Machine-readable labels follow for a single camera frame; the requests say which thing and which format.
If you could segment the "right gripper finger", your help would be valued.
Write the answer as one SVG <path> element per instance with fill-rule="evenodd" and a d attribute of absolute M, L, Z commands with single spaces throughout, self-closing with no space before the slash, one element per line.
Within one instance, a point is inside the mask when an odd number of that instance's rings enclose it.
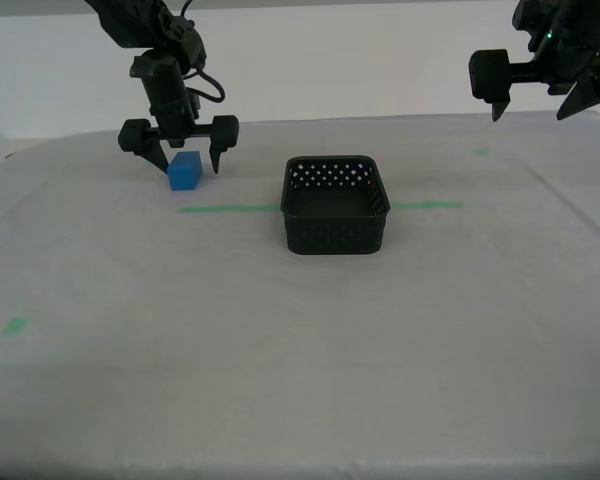
<path fill-rule="evenodd" d="M 472 95 L 491 106 L 492 120 L 498 121 L 508 107 L 511 64 L 506 50 L 479 50 L 469 60 Z"/>
<path fill-rule="evenodd" d="M 556 118 L 564 120 L 600 104 L 600 52 L 577 77 Z"/>

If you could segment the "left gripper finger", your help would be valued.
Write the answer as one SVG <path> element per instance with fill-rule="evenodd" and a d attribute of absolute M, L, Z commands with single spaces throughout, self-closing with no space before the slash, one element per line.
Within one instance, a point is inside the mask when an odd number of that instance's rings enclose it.
<path fill-rule="evenodd" d="M 160 171 L 166 171 L 168 161 L 161 146 L 161 133 L 152 127 L 148 119 L 129 119 L 119 133 L 118 143 L 123 152 L 133 153 L 152 164 Z"/>
<path fill-rule="evenodd" d="M 239 120 L 236 116 L 216 116 L 210 130 L 209 154 L 214 172 L 219 173 L 220 158 L 223 153 L 238 143 Z"/>

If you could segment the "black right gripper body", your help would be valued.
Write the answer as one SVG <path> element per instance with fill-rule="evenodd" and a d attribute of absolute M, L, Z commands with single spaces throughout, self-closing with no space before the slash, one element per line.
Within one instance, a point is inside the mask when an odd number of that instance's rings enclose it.
<path fill-rule="evenodd" d="M 516 14 L 512 25 L 530 34 L 531 61 L 510 65 L 511 82 L 544 83 L 564 95 L 600 51 L 600 15 Z"/>

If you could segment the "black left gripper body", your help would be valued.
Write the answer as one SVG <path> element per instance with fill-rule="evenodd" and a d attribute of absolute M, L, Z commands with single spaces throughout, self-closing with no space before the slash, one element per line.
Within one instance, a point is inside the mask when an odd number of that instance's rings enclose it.
<path fill-rule="evenodd" d="M 211 125 L 196 123 L 194 94 L 184 85 L 175 57 L 166 53 L 143 53 L 136 56 L 130 76 L 139 79 L 150 104 L 150 114 L 157 121 L 162 141 L 172 148 L 182 148 L 187 139 L 209 138 Z"/>

